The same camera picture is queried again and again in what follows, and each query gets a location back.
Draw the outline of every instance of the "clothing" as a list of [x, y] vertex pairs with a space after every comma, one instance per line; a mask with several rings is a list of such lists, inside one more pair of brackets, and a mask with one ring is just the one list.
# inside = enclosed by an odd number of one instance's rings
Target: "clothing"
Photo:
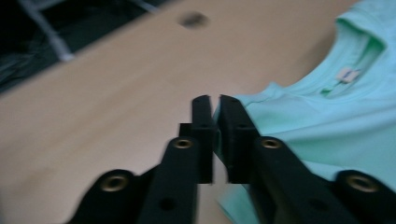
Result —
[[[395, 11], [392, 0], [355, 4], [337, 18], [332, 50], [310, 74], [286, 88], [271, 83], [235, 96], [259, 133], [284, 141], [316, 175], [332, 180], [360, 170], [396, 191]], [[235, 203], [240, 197], [248, 196], [239, 190], [220, 203], [254, 216]]]

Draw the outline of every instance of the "teal t-shirt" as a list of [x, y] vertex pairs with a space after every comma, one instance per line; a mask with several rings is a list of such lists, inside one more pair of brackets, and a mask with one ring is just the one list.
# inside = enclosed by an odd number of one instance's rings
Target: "teal t-shirt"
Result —
[[[396, 191], [395, 15], [394, 0], [360, 1], [337, 18], [332, 50], [310, 74], [235, 96], [260, 134], [286, 142], [316, 175], [360, 170]], [[226, 195], [234, 223], [257, 221], [243, 188]]]

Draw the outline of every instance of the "table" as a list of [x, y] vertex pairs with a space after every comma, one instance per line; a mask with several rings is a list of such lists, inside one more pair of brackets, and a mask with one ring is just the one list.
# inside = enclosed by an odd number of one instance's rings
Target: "table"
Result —
[[[326, 56], [334, 18], [355, 1], [184, 0], [127, 24], [0, 96], [0, 223], [63, 223], [100, 174], [144, 173], [190, 100], [289, 85]], [[206, 17], [183, 26], [191, 13]], [[229, 223], [200, 186], [197, 223]]]

